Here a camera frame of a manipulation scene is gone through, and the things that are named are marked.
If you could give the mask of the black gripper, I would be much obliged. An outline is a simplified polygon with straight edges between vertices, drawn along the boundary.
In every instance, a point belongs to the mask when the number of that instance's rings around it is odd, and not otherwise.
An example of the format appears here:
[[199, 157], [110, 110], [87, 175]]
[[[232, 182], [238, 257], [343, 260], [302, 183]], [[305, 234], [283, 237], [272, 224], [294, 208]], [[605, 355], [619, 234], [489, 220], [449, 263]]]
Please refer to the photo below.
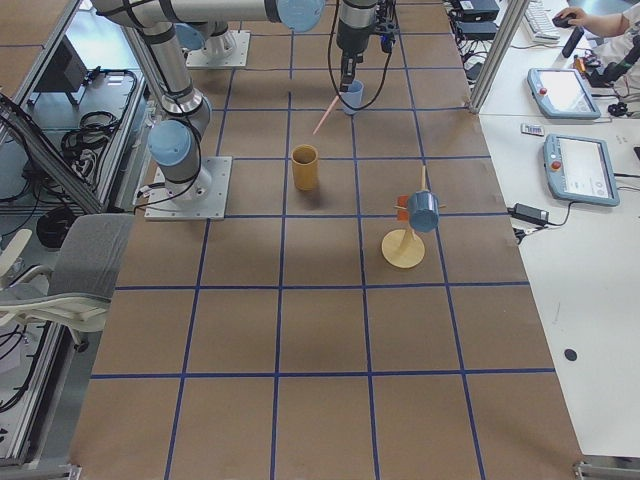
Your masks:
[[347, 92], [356, 79], [356, 68], [363, 61], [374, 25], [355, 27], [342, 18], [338, 21], [336, 44], [342, 51], [339, 91]]

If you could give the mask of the person hand on mouse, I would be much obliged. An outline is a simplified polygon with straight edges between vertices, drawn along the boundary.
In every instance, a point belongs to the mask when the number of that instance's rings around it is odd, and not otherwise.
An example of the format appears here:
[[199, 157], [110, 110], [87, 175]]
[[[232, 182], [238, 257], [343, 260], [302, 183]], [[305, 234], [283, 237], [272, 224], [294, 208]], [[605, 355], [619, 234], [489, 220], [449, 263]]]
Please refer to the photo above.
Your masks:
[[559, 28], [585, 26], [590, 16], [579, 7], [567, 7], [559, 11], [553, 18], [553, 23]]

